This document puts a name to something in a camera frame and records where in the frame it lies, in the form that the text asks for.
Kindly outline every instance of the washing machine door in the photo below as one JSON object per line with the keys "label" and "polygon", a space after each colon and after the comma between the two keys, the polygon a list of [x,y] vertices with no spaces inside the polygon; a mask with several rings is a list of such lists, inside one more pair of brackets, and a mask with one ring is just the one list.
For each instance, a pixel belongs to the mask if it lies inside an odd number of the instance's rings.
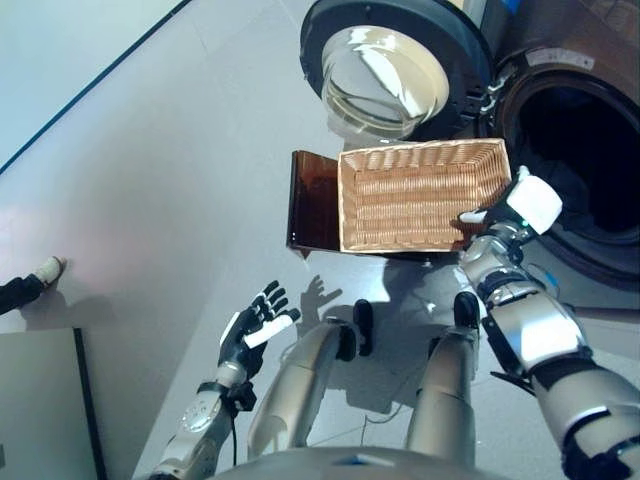
{"label": "washing machine door", "polygon": [[469,125],[494,79],[489,43],[478,28],[486,4],[316,2],[302,25],[300,61],[331,129],[363,145],[446,139]]}

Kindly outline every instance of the door hinge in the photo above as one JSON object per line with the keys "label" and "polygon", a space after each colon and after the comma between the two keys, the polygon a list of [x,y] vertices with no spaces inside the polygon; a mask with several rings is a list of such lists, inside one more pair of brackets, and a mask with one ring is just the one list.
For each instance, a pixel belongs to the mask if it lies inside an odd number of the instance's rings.
{"label": "door hinge", "polygon": [[488,100],[486,105],[480,107],[480,116],[493,115],[493,112],[500,98],[500,92],[504,88],[507,81],[516,73],[517,68],[513,63],[508,63],[502,70],[494,83],[487,86],[485,98]]}

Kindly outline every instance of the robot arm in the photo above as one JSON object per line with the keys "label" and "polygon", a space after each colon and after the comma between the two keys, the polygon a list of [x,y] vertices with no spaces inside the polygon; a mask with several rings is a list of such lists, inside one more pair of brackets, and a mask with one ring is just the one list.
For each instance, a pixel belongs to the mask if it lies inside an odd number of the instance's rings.
{"label": "robot arm", "polygon": [[231,317],[220,339],[214,379],[198,388],[150,480],[195,480],[215,473],[233,419],[255,405],[249,380],[262,366],[267,340],[300,317],[297,309],[283,310],[287,304],[284,294],[274,281],[247,309]]}
{"label": "robot arm", "polygon": [[560,213],[557,194],[521,170],[488,212],[460,266],[487,307],[489,343],[501,378],[534,393],[572,480],[640,475],[640,392],[599,367],[572,313],[520,266],[521,246],[544,233]]}

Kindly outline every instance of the washing machine label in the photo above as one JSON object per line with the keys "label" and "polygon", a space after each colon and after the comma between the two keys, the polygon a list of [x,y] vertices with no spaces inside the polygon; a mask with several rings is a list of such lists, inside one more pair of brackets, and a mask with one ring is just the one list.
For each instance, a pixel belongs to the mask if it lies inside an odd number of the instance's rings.
{"label": "washing machine label", "polygon": [[527,52],[525,55],[530,67],[545,63],[564,63],[585,70],[592,70],[596,63],[593,57],[564,48],[540,48]]}

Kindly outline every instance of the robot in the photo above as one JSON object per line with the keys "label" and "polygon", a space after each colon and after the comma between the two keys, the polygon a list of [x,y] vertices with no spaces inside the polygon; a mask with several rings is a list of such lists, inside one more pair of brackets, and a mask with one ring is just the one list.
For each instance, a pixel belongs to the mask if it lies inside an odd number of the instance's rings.
{"label": "robot", "polygon": [[[330,320],[298,341],[262,400],[249,431],[250,462],[215,478],[501,478],[474,468],[470,382],[479,323],[504,370],[500,378],[536,397],[568,478],[640,478],[640,391],[594,362],[571,309],[521,267],[522,245],[548,230],[561,209],[553,189],[521,167],[496,205],[460,215],[487,226],[459,259],[477,296],[455,298],[455,326],[429,355],[405,450],[306,448],[334,360],[349,361],[356,352],[357,325]],[[215,378],[199,386],[151,479],[215,474],[232,430],[235,439],[233,418],[256,403],[250,380],[267,340],[300,317],[297,309],[285,310],[278,287],[268,285],[229,321]],[[483,319],[479,301],[487,310]]]}

